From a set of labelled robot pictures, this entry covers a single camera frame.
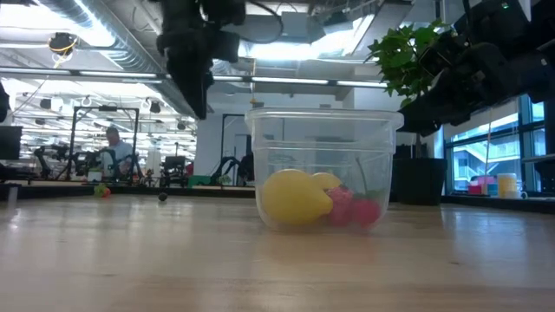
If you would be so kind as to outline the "yellow plastic lemon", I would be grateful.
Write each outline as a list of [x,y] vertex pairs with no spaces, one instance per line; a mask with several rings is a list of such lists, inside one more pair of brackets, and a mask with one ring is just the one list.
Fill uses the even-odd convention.
[[333,201],[312,177],[297,169],[274,172],[257,188],[264,215],[275,224],[304,226],[328,215]]
[[337,188],[343,183],[337,176],[328,172],[314,173],[311,179],[322,190]]

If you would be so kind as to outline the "long ceiling light bar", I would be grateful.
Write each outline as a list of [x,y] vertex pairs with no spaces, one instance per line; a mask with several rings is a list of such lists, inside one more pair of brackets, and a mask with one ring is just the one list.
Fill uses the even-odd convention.
[[[84,77],[86,80],[95,79],[116,79],[124,82],[138,83],[158,83],[164,80],[171,80],[170,74],[157,73],[135,73],[135,72],[113,72],[100,70],[81,70],[81,69],[59,69],[59,68],[20,68],[20,67],[0,67],[0,74],[6,76],[52,76],[52,77]],[[217,82],[246,82],[246,83],[277,83],[294,85],[312,85],[326,87],[346,87],[346,88],[385,88],[387,84],[379,81],[345,81],[335,79],[311,79],[311,78],[283,78],[268,76],[249,76],[249,75],[215,75],[213,79]]]

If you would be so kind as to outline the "clear plastic tupperware container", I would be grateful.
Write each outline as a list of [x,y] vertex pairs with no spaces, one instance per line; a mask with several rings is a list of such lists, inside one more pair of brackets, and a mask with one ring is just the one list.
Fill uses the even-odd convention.
[[[333,108],[257,108],[245,115],[245,123],[251,132],[258,214],[273,230],[368,232],[385,216],[392,186],[395,136],[404,124],[402,114]],[[352,220],[346,226],[333,226],[329,214],[304,226],[275,224],[259,207],[257,188],[274,172],[284,169],[297,169],[310,176],[332,173],[354,195],[381,190],[382,215],[368,229]]]

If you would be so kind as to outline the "pink box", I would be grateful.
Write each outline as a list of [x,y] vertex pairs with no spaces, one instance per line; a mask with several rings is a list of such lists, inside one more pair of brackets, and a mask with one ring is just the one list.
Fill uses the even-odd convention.
[[498,195],[498,183],[495,176],[472,176],[467,187],[471,195]]

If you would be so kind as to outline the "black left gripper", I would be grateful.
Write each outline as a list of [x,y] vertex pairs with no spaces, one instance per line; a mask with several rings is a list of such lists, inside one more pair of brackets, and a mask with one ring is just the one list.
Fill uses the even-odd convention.
[[215,28],[164,31],[156,39],[158,52],[166,57],[166,70],[196,117],[207,115],[207,89],[214,83],[212,54]]

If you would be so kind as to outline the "dark side desk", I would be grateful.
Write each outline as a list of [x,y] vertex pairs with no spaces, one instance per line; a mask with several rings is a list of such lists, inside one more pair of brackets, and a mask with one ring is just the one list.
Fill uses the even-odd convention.
[[555,215],[555,200],[546,199],[507,199],[475,196],[442,196],[443,204],[468,205],[500,210],[534,212]]

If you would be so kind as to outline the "pink plastic raspberry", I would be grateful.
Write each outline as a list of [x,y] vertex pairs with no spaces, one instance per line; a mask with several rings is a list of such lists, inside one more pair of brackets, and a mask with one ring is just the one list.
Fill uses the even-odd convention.
[[333,202],[333,208],[328,215],[329,223],[333,226],[346,226],[351,220],[350,204],[354,193],[344,185],[330,188],[326,194]]

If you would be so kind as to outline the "black distant station frame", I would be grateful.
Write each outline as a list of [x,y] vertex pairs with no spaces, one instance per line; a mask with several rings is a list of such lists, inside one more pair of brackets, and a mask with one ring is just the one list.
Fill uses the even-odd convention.
[[138,108],[128,108],[128,107],[117,107],[117,106],[110,106],[110,105],[100,105],[99,107],[85,107],[85,106],[76,106],[73,108],[73,115],[72,115],[72,126],[70,130],[70,144],[69,144],[69,158],[70,162],[68,168],[66,169],[66,180],[69,180],[70,173],[72,169],[72,164],[75,161],[75,135],[76,135],[76,126],[77,123],[80,122],[82,119],[86,119],[87,114],[93,110],[97,110],[99,112],[112,112],[116,113],[118,111],[122,112],[134,112],[135,117],[133,119],[124,119],[124,121],[130,121],[134,124],[134,131],[133,131],[133,149],[131,154],[131,165],[128,170],[128,184],[131,185],[133,182],[133,176],[135,172],[135,168],[138,165],[137,155],[136,155],[136,147],[137,147],[137,139],[138,139],[138,130],[139,130],[139,118],[140,118],[140,110]]
[[229,166],[227,175],[232,179],[231,185],[247,186],[246,178],[239,173],[238,162],[251,152],[251,135],[245,124],[243,114],[223,114],[221,121],[220,158],[233,157],[223,166],[223,172]]

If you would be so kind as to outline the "yellow cup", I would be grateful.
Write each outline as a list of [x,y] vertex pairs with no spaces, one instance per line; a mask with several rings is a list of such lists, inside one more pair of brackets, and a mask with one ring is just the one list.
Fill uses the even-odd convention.
[[517,198],[517,175],[515,173],[500,173],[497,175],[498,194],[500,198]]

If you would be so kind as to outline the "red strawberry with green leaves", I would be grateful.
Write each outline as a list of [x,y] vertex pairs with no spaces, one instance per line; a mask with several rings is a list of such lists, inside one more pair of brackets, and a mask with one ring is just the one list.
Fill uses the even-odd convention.
[[351,220],[362,229],[368,229],[382,215],[382,191],[356,193],[350,202]]

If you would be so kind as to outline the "round black ceiling fixture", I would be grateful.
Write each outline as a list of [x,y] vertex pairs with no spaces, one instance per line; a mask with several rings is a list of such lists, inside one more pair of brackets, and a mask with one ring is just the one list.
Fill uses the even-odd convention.
[[79,37],[67,32],[56,32],[49,40],[48,47],[51,52],[59,56],[71,55]]

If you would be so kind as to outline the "green potted plant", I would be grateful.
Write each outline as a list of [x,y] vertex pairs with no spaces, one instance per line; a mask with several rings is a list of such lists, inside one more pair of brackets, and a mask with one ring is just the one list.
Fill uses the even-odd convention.
[[[400,95],[402,108],[423,111],[423,105],[415,101],[428,92],[432,78],[418,59],[439,37],[435,30],[444,26],[445,23],[437,19],[425,27],[416,28],[410,24],[389,29],[380,41],[369,45],[369,58],[375,58],[381,68],[385,91],[389,95]],[[447,161],[428,156],[419,131],[415,131],[415,143],[410,146],[410,152],[409,157],[394,160],[392,189],[396,199],[405,205],[439,205]]]

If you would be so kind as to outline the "person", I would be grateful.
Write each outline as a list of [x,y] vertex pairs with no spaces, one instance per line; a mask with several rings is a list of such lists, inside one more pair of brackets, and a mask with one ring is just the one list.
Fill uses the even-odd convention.
[[255,180],[253,153],[247,153],[240,160],[238,165],[238,178],[243,185],[248,185]]
[[102,165],[105,177],[113,177],[114,170],[119,169],[121,175],[128,174],[132,165],[131,155],[133,154],[133,146],[120,137],[119,131],[115,127],[109,127],[106,130],[106,139],[108,141],[108,150],[111,153],[103,153]]

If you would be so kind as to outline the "black aluminium table frame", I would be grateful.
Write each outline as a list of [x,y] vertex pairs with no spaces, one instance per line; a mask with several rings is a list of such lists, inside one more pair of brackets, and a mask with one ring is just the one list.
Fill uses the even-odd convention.
[[[12,189],[17,190],[18,199],[39,198],[68,198],[93,196],[95,187],[93,185],[0,185],[0,201],[6,201]],[[154,188],[140,186],[109,186],[112,195],[140,195],[158,196],[165,193],[169,196],[181,197],[205,197],[205,198],[255,198],[255,189],[248,187],[239,188]]]

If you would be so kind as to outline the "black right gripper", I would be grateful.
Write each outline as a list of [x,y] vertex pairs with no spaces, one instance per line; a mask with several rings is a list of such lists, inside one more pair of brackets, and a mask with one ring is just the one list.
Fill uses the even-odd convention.
[[428,136],[444,124],[463,122],[472,111],[495,105],[515,91],[516,72],[496,45],[479,43],[441,71],[437,89],[399,110],[404,117],[399,132]]

